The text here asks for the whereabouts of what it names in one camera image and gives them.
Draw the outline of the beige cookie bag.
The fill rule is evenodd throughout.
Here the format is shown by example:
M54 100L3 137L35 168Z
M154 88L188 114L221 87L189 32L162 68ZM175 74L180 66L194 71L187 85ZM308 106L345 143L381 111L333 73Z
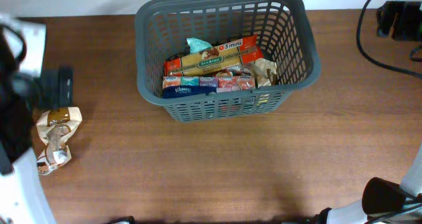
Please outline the beige cookie bag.
M275 86L277 84L277 65L273 61L259 58L256 61L243 65L244 72L255 78L257 88Z
M40 175L48 175L64 166L72 158L66 145L82 122L78 107L62 107L46 111L38 119L36 129L45 149L37 158Z

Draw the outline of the blue Kleenex tissue box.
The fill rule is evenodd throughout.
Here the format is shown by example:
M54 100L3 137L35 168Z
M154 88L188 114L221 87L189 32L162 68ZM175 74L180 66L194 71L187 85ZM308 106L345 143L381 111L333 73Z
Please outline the blue Kleenex tissue box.
M252 76L165 76L162 85L164 99L251 90L255 88Z

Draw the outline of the light teal tissue pack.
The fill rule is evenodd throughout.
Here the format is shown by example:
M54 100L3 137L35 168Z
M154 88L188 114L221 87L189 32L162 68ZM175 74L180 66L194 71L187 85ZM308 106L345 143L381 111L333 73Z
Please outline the light teal tissue pack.
M204 51L205 49L212 48L212 45L204 40L200 40L198 38L187 38L187 44L190 48L190 54L199 53Z

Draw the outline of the San Remo spaghetti pack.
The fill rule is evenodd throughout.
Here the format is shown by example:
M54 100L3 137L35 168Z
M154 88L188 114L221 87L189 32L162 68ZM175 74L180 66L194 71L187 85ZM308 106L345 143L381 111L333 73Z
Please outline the San Remo spaghetti pack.
M264 57L256 35L211 47L164 63L165 76L204 76Z

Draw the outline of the green Nescafe coffee bag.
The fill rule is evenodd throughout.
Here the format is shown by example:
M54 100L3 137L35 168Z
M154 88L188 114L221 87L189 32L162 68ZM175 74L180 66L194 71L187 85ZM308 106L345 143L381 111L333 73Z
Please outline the green Nescafe coffee bag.
M221 70L221 71L213 74L213 76L215 76L215 77L251 76L251 75L252 75L252 73L248 69L246 69L246 70L237 70L237 69Z

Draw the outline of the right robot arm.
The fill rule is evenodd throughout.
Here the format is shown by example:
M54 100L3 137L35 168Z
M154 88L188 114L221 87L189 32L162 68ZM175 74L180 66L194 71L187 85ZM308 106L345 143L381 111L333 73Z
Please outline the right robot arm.
M421 224L421 151L400 184L372 178L363 197L342 208L326 208L312 218L282 224Z

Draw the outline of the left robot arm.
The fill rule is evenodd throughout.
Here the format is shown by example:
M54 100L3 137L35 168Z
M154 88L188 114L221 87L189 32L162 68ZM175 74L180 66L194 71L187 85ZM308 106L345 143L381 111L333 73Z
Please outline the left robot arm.
M32 147L32 114L73 102L73 70L61 67L33 77L19 70L27 52L22 33L2 23L1 222L54 223Z

